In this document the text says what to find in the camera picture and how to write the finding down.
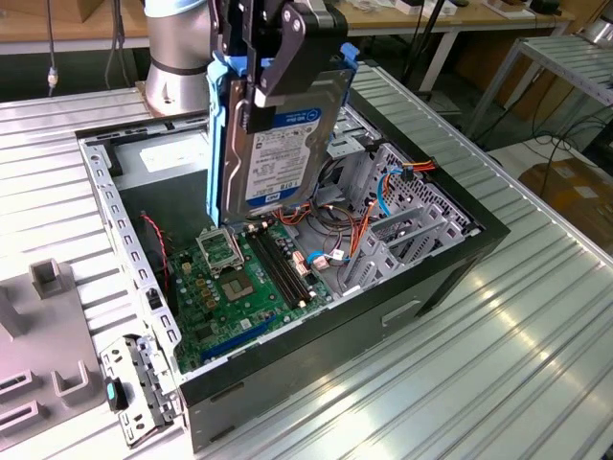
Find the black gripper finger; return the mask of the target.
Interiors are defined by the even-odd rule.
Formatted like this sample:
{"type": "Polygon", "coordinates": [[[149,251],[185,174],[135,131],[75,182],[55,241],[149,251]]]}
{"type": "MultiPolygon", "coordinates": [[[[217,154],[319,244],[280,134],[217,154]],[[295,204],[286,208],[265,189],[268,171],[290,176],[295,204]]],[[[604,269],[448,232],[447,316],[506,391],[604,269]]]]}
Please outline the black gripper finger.
{"type": "Polygon", "coordinates": [[[212,51],[225,56],[240,55],[240,2],[212,1],[212,51]]]}
{"type": "Polygon", "coordinates": [[[272,127],[275,108],[257,102],[257,94],[274,98],[282,88],[291,55],[305,41],[307,6],[295,1],[242,1],[242,39],[247,49],[245,106],[241,127],[248,134],[272,127]]]}

